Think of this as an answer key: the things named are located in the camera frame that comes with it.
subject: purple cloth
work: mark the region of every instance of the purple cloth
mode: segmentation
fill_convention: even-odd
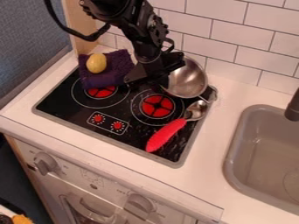
[[[124,76],[134,68],[134,63],[127,50],[104,54],[107,58],[107,67],[101,73],[90,73],[86,66],[89,55],[79,55],[79,71],[83,88],[120,86],[124,84]]]

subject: stove knob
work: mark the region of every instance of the stove knob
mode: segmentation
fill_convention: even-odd
[[[114,122],[114,123],[113,123],[113,128],[114,128],[115,130],[120,130],[122,127],[123,127],[123,125],[122,125],[121,122]]]
[[[149,199],[136,193],[129,195],[124,209],[142,220],[147,220],[150,213],[155,211]]]
[[[95,115],[94,121],[97,123],[101,123],[104,120],[104,117],[102,115]]]
[[[45,176],[48,172],[55,172],[59,169],[59,165],[56,160],[45,152],[39,152],[33,161],[38,167],[40,174],[43,176]]]

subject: white countertop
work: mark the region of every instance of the white countertop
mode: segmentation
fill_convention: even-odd
[[[99,46],[96,50],[113,49]],[[111,161],[120,167],[174,186],[224,208],[222,220],[229,224],[299,222],[299,217],[292,213],[237,192],[226,182],[222,173],[226,151],[241,112],[254,104],[268,104],[284,109],[290,95],[209,75],[210,84],[219,91],[219,99],[214,102],[184,165],[172,169],[31,112],[33,105],[61,82],[76,65],[76,57],[69,53],[1,110],[0,125],[3,132],[28,139],[32,144],[47,144],[53,151],[67,154],[83,163],[86,160],[86,164],[97,169],[107,170],[105,163]]]

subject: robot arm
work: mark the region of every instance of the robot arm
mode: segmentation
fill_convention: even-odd
[[[132,42],[138,61],[135,69],[125,77],[127,83],[143,80],[167,86],[170,72],[184,66],[184,54],[171,52],[174,42],[166,37],[168,25],[163,23],[147,0],[80,0],[79,4],[88,16],[106,23],[89,36],[61,24],[52,9],[51,0],[44,1],[50,15],[64,31],[87,41],[95,41],[110,25],[122,29]],[[166,51],[162,51],[164,42],[171,44]]]

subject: sink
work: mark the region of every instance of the sink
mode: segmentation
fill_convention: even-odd
[[[299,215],[299,122],[283,113],[267,105],[244,110],[224,173],[240,193]]]

